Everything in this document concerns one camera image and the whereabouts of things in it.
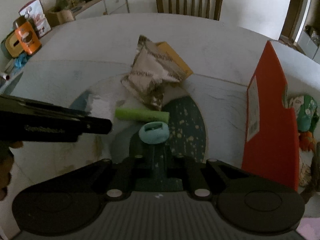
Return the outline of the green foam tube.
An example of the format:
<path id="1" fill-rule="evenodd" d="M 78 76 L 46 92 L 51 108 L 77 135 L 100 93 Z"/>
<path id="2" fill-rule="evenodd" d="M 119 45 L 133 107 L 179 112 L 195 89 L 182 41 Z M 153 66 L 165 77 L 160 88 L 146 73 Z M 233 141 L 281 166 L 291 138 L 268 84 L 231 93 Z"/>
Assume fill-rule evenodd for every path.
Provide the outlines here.
<path id="1" fill-rule="evenodd" d="M 167 124 L 169 122 L 170 113 L 146 109 L 117 108 L 115 110 L 115 117 L 119 120 L 144 122 L 161 121 Z"/>

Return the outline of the teal small case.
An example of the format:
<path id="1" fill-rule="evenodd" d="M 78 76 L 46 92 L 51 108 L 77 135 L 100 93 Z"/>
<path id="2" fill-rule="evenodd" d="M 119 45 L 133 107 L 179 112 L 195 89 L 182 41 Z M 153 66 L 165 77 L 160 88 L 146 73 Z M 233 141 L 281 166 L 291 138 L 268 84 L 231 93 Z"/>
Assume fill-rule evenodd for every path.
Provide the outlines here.
<path id="1" fill-rule="evenodd" d="M 166 123 L 155 121 L 145 124 L 138 132 L 139 138 L 146 144 L 160 144 L 170 137 L 169 127 Z"/>

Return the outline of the patterned paper snack bag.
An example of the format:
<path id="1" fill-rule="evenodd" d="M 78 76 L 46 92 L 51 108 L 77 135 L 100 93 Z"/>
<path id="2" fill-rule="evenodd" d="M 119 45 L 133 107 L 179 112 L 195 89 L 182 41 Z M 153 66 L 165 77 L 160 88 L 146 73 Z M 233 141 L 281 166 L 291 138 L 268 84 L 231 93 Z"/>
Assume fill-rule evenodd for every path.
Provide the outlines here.
<path id="1" fill-rule="evenodd" d="M 167 53 L 140 35 L 131 70 L 121 84 L 141 103 L 160 111 L 165 87 L 185 79 L 185 73 Z"/>

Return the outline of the green tissue box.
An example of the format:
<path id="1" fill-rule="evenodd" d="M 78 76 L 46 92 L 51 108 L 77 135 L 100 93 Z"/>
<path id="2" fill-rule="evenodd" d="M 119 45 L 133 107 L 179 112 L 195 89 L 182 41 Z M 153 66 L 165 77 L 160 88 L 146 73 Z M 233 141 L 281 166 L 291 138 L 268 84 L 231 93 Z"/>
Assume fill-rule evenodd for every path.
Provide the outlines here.
<path id="1" fill-rule="evenodd" d="M 1 51 L 5 58 L 14 59 L 24 52 L 15 31 L 11 31 L 6 38 L 1 42 Z"/>

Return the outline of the orange snack jar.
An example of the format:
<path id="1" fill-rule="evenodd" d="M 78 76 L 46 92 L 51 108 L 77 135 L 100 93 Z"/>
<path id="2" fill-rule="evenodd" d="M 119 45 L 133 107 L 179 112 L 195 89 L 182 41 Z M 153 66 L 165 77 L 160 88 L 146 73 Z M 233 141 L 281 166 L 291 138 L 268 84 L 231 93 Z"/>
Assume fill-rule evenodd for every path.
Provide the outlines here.
<path id="1" fill-rule="evenodd" d="M 20 16 L 13 22 L 13 28 L 23 50 L 28 55 L 32 56 L 41 49 L 42 43 L 24 16 Z"/>

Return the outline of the red white gift bag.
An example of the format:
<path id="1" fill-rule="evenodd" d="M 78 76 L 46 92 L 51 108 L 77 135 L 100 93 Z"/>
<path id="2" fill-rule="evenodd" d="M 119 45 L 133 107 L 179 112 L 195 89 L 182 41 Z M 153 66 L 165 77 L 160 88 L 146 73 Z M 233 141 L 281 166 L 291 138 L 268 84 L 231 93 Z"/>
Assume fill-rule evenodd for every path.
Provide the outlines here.
<path id="1" fill-rule="evenodd" d="M 19 15 L 24 16 L 33 26 L 38 38 L 42 38 L 51 31 L 49 22 L 44 14 L 40 0 L 32 0 L 19 10 Z"/>

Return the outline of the white drawer cabinet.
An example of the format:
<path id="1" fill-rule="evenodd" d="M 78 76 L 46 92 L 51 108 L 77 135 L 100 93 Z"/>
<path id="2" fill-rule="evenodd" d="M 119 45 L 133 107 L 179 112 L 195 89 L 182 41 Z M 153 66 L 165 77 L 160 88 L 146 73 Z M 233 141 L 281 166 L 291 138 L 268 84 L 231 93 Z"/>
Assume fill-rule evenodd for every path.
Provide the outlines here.
<path id="1" fill-rule="evenodd" d="M 130 12 L 127 0 L 92 0 L 81 3 L 77 11 L 61 10 L 53 12 L 53 8 L 45 13 L 51 27 L 62 25 L 75 20 L 100 17 L 113 14 L 126 14 Z"/>

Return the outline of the dark green round mat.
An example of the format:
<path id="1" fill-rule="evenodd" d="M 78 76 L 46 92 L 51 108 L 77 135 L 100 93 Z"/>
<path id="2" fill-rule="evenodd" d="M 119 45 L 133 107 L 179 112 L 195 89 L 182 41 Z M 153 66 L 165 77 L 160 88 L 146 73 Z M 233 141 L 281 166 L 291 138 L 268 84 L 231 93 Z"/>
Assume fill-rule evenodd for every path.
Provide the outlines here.
<path id="1" fill-rule="evenodd" d="M 149 145 L 136 132 L 130 140 L 129 156 L 147 158 L 158 163 L 171 157 L 189 157 L 197 163 L 204 160 L 207 135 L 204 119 L 190 96 L 171 100 L 162 108 L 170 114 L 169 138 L 164 143 Z"/>

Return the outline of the dark wooden chair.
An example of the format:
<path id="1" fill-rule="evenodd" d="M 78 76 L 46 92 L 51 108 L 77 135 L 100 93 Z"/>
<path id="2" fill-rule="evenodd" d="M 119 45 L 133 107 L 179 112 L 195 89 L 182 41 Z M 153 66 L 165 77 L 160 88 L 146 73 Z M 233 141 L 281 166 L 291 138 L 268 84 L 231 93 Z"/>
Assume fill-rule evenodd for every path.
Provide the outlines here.
<path id="1" fill-rule="evenodd" d="M 159 13 L 188 15 L 218 21 L 223 0 L 156 0 Z"/>

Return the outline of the red white cardboard box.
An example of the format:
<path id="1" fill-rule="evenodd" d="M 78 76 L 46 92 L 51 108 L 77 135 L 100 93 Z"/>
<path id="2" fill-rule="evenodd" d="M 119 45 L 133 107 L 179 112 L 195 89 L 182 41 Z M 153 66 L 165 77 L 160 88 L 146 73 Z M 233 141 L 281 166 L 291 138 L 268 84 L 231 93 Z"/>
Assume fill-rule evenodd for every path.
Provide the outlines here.
<path id="1" fill-rule="evenodd" d="M 319 102 L 319 64 L 267 41 L 247 87 L 242 170 L 298 189 L 298 127 L 289 99 L 305 94 Z"/>

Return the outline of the green patterned pouch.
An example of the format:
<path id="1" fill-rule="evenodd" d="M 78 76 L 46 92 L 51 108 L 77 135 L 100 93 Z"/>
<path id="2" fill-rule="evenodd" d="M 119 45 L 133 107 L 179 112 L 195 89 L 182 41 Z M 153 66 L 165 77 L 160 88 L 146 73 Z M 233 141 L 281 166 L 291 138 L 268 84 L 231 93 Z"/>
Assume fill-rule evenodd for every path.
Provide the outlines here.
<path id="1" fill-rule="evenodd" d="M 298 130 L 314 133 L 319 121 L 317 101 L 308 94 L 300 95 L 289 99 L 289 107 L 295 111 Z"/>

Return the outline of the orange flower toy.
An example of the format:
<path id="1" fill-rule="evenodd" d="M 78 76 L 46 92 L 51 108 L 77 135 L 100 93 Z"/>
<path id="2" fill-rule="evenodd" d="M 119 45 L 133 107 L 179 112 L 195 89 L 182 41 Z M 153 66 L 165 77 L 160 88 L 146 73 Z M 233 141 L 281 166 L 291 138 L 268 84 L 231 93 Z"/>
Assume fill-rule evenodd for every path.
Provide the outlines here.
<path id="1" fill-rule="evenodd" d="M 299 147 L 302 151 L 316 151 L 316 140 L 310 131 L 299 133 Z"/>

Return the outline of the dark brown door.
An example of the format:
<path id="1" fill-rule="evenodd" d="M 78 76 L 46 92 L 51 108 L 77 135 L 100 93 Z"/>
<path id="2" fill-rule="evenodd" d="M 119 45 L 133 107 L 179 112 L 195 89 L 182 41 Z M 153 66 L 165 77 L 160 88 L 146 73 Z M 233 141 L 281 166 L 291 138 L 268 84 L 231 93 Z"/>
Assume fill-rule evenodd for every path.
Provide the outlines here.
<path id="1" fill-rule="evenodd" d="M 292 39 L 302 9 L 303 0 L 290 0 L 289 8 L 280 36 Z"/>

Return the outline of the white wall cabinet unit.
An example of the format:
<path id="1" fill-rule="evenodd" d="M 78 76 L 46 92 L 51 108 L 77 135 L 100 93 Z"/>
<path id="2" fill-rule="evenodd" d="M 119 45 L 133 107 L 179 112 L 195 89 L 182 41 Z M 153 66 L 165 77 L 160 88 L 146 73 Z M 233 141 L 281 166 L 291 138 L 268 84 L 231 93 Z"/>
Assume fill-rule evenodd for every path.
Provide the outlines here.
<path id="1" fill-rule="evenodd" d="M 297 41 L 304 55 L 319 63 L 319 0 L 310 0 L 304 27 Z"/>

